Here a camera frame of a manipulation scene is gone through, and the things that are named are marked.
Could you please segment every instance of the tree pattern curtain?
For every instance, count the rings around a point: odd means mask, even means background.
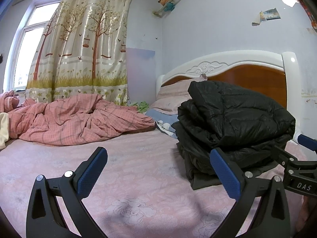
[[[98,93],[127,103],[126,22],[131,0],[62,0],[35,53],[26,98]]]

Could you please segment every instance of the stuffed toy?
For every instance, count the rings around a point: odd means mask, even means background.
[[[165,12],[168,12],[168,11],[172,11],[174,10],[175,8],[175,5],[174,5],[174,1],[171,1],[171,2],[168,2],[169,0],[159,0],[158,2],[161,4],[161,5],[166,5],[166,8],[164,9]]]

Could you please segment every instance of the floral pattern bedsheet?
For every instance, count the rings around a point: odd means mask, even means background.
[[[102,146],[108,151],[108,163],[83,203],[109,238],[209,238],[235,201],[221,185],[193,191],[176,143],[159,130],[70,147],[14,140],[0,151],[0,206],[26,237],[26,213],[36,176],[62,176]],[[294,143],[289,142],[286,150],[305,159]],[[274,175],[282,176],[283,168],[261,177]],[[287,192],[287,197],[294,227],[302,196]],[[58,202],[69,229],[78,233],[63,200]],[[247,230],[258,203],[256,199],[239,234]]]

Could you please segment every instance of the black down jacket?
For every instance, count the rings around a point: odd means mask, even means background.
[[[172,127],[193,189],[220,184],[209,154],[220,147],[244,171],[255,176],[274,168],[274,145],[293,138],[295,118],[279,103],[256,91],[218,81],[192,82],[192,99],[178,108]]]

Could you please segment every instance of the rumpled blanket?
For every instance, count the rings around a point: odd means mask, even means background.
[[[4,104],[1,98],[0,111]],[[155,125],[135,107],[117,106],[98,94],[78,94],[49,104],[27,99],[8,115],[10,138],[53,146],[103,141]]]

